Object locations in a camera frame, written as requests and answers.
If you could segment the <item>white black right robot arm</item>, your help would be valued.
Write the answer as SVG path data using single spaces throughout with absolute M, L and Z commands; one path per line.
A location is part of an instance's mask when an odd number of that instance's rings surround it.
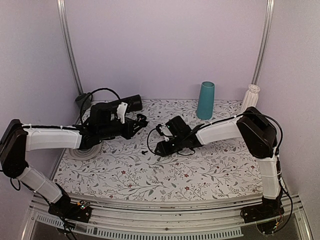
M 281 193 L 279 148 L 283 131 L 273 118 L 262 114 L 255 107 L 212 123 L 191 128 L 176 116 L 156 129 L 164 137 L 156 144 L 155 155 L 166 157 L 188 148 L 199 148 L 213 142 L 242 138 L 249 153 L 256 158 L 262 179 L 262 194 L 266 200 L 259 206 L 262 218 L 269 218 L 278 210 L 275 199 Z

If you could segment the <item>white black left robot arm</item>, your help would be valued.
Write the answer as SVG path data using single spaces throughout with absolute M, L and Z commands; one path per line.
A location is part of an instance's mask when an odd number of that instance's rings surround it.
M 70 217 L 75 210 L 69 196 L 56 183 L 30 166 L 26 161 L 26 153 L 43 149 L 84 151 L 116 137 L 129 140 L 148 125 L 143 114 L 137 114 L 135 119 L 126 116 L 127 113 L 140 110 L 141 103 L 118 100 L 93 105 L 89 117 L 73 126 L 36 126 L 13 119 L 0 140 L 2 172 L 42 195 L 63 217 Z

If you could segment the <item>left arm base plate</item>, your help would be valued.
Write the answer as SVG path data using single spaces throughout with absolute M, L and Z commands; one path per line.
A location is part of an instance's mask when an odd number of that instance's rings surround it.
M 72 203 L 70 200 L 59 200 L 56 203 L 50 203 L 48 213 L 63 219 L 88 223 L 92 210 L 90 203 L 83 200 L 77 203 Z

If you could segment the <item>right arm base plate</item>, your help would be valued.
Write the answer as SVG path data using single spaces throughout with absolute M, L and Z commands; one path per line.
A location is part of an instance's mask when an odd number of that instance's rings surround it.
M 240 211 L 240 216 L 243 218 L 245 223 L 252 223 L 277 217 L 284 213 L 284 208 L 281 206 L 274 208 L 272 205 L 263 205 L 261 203 L 243 207 Z

